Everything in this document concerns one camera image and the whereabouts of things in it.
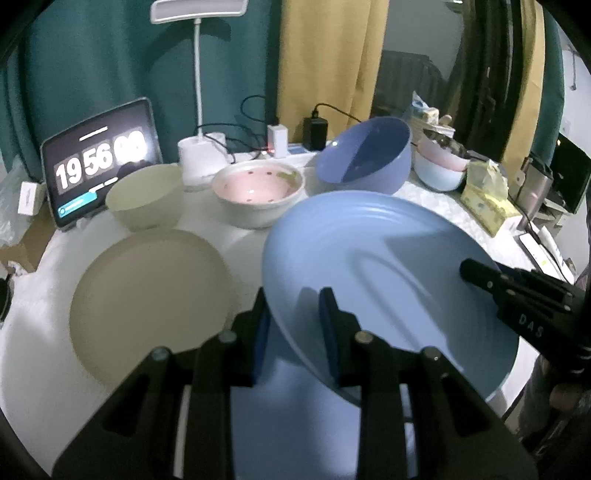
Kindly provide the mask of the person's right hand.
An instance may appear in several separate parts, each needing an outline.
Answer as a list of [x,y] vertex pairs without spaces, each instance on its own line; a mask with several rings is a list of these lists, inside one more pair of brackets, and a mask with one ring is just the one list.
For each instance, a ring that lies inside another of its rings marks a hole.
[[550,405],[566,414],[583,415],[590,410],[590,400],[580,388],[555,387],[550,395]]

